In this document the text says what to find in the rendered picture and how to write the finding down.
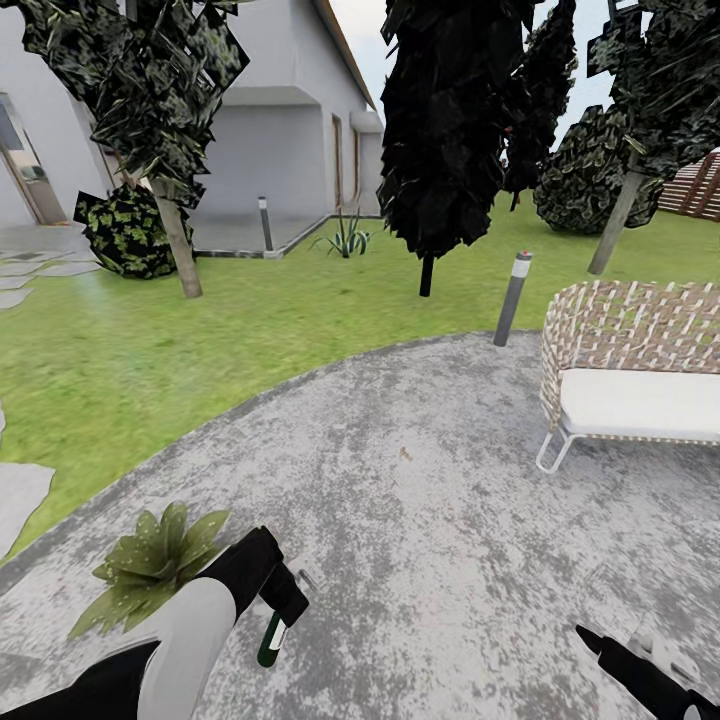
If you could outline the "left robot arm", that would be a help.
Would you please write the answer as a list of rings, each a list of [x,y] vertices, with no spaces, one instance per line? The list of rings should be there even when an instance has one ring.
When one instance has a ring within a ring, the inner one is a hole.
[[[290,629],[329,582],[303,553],[287,566],[263,526],[227,545],[146,620],[113,641],[67,689],[0,720],[191,720],[233,625],[260,595]]]

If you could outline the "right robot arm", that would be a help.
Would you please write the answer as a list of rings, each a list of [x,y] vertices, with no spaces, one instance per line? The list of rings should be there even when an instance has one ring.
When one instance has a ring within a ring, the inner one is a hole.
[[[576,626],[598,665],[620,681],[657,720],[720,720],[720,707],[693,689],[685,691],[669,676],[671,671],[691,683],[700,683],[697,664],[656,636],[639,637],[643,650],[631,653],[610,637]]]

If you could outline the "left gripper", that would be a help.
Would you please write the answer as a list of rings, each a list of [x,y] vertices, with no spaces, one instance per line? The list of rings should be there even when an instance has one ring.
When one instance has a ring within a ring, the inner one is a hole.
[[[285,567],[285,576],[281,586],[268,595],[259,593],[259,595],[273,608],[284,621],[284,624],[290,629],[296,620],[305,612],[309,606],[309,602],[300,589],[294,576]]]

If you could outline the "insectifuge atomizer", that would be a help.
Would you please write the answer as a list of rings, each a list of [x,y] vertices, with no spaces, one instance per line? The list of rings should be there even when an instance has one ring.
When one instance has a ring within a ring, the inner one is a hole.
[[[284,624],[281,616],[275,611],[271,617],[269,627],[267,627],[267,633],[263,637],[259,653],[257,653],[256,660],[259,665],[271,667],[275,663],[288,630],[289,628]]]

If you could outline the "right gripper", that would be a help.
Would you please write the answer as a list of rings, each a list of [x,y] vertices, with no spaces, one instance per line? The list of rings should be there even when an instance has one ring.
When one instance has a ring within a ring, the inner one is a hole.
[[[614,639],[599,637],[580,625],[576,626],[576,630],[585,645],[599,655],[599,667],[620,681],[629,693],[647,708],[647,711],[660,720],[658,712],[654,712],[652,692],[660,682],[666,680],[673,682],[673,680],[652,663],[637,657]]]

